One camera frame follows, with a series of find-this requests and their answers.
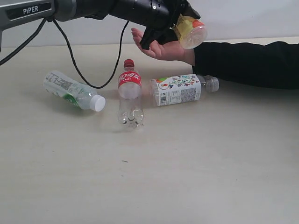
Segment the black cable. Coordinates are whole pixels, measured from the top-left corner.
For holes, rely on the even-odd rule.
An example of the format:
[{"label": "black cable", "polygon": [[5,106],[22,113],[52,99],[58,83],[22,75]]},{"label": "black cable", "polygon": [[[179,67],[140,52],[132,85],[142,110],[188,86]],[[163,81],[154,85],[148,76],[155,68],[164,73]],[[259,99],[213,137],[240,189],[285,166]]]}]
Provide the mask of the black cable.
[{"label": "black cable", "polygon": [[76,64],[76,61],[75,61],[75,58],[74,58],[74,54],[73,54],[73,51],[72,51],[72,49],[71,49],[71,44],[70,44],[70,42],[69,42],[69,40],[68,40],[68,38],[67,38],[65,32],[61,29],[61,27],[59,26],[59,24],[57,23],[56,20],[53,20],[53,22],[54,22],[54,24],[56,25],[56,27],[59,29],[59,31],[61,32],[62,36],[64,36],[64,39],[65,39],[66,44],[67,44],[67,47],[68,47],[68,49],[69,49],[69,51],[70,51],[71,60],[72,60],[72,62],[73,62],[73,64],[74,64],[74,66],[75,66],[75,69],[77,70],[77,72],[78,72],[78,74],[80,75],[80,77],[84,80],[84,82],[85,82],[86,84],[88,84],[90,87],[93,87],[93,88],[95,88],[95,89],[102,89],[102,88],[104,88],[105,86],[107,86],[107,85],[111,82],[111,80],[113,79],[113,77],[114,77],[114,75],[115,75],[115,72],[116,72],[116,69],[117,69],[117,66],[118,66],[118,63],[119,63],[119,61],[120,61],[120,58],[121,58],[122,38],[123,38],[123,34],[124,34],[124,32],[125,32],[125,30],[126,30],[128,24],[129,24],[129,21],[126,22],[126,24],[125,24],[125,26],[124,26],[124,28],[122,29],[122,32],[121,32],[120,48],[119,48],[119,53],[118,53],[118,57],[117,57],[117,60],[116,60],[116,64],[115,64],[113,73],[112,73],[111,77],[108,79],[108,81],[107,81],[105,84],[103,84],[102,86],[95,86],[95,85],[90,84],[90,83],[87,81],[87,79],[82,75],[82,73],[80,72],[80,70],[79,70],[79,68],[78,68],[78,66],[77,66],[77,64]]},{"label": "black cable", "polygon": [[42,30],[43,26],[45,25],[46,21],[48,18],[44,18],[40,25],[38,26],[37,30],[27,39],[25,40],[18,48],[16,48],[13,52],[11,52],[8,56],[3,58],[0,61],[0,66],[3,65],[4,63],[8,62],[12,57],[14,57],[16,54],[18,54],[24,47],[26,47]]}]

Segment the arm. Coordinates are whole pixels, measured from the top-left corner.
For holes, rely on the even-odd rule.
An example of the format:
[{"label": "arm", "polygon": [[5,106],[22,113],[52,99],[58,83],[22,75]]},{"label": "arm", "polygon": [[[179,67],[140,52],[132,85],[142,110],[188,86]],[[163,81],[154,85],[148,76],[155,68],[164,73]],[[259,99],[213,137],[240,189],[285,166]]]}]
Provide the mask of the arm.
[{"label": "arm", "polygon": [[205,42],[188,53],[194,73],[211,75],[241,84],[278,89],[299,89],[299,44],[274,42]]}]

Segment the table surface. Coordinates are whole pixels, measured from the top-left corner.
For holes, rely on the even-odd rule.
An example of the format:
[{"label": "table surface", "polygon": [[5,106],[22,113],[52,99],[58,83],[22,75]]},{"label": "table surface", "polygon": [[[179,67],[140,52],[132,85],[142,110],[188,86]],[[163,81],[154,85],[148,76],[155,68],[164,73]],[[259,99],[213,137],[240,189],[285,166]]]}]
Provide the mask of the table surface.
[{"label": "table surface", "polygon": [[[78,66],[98,85],[117,52],[117,45],[74,47]],[[126,58],[145,85],[192,72],[134,45],[123,46]],[[105,109],[93,113],[43,89],[51,70],[80,80],[66,47],[26,48],[0,68],[1,224],[298,222],[299,91],[221,81],[203,101],[145,103],[144,126],[124,132],[117,78],[99,91]]]}]

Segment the clear plastic bottle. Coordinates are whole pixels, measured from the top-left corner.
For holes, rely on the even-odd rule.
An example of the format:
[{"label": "clear plastic bottle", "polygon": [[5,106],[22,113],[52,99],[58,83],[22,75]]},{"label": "clear plastic bottle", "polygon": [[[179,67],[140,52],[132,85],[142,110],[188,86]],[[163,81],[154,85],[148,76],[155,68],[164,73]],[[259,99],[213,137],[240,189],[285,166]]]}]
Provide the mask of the clear plastic bottle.
[{"label": "clear plastic bottle", "polygon": [[61,97],[83,110],[99,112],[104,109],[106,100],[97,91],[79,83],[59,71],[50,72],[43,81],[46,91]]},{"label": "clear plastic bottle", "polygon": [[219,81],[212,76],[195,74],[153,79],[150,94],[155,106],[186,103],[203,99],[219,90]]},{"label": "clear plastic bottle", "polygon": [[206,40],[207,30],[205,25],[190,16],[180,15],[176,26],[173,28],[183,48],[194,49]]},{"label": "clear plastic bottle", "polygon": [[136,128],[142,125],[144,114],[141,104],[141,77],[135,70],[134,61],[124,62],[124,72],[119,77],[118,94],[120,107],[118,121],[128,127]]}]

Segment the palm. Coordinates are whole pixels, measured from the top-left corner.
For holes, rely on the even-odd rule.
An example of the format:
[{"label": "palm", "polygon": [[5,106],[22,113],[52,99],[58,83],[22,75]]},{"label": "palm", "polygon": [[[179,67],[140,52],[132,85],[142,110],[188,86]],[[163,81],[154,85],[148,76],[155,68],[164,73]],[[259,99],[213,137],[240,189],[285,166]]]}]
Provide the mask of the palm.
[{"label": "palm", "polygon": [[133,28],[132,29],[133,39],[138,48],[146,55],[165,61],[181,60],[184,57],[185,50],[178,41],[172,41],[164,45],[159,44],[154,41],[150,44],[149,50],[144,50],[140,46],[140,41],[142,39],[143,33]]}]

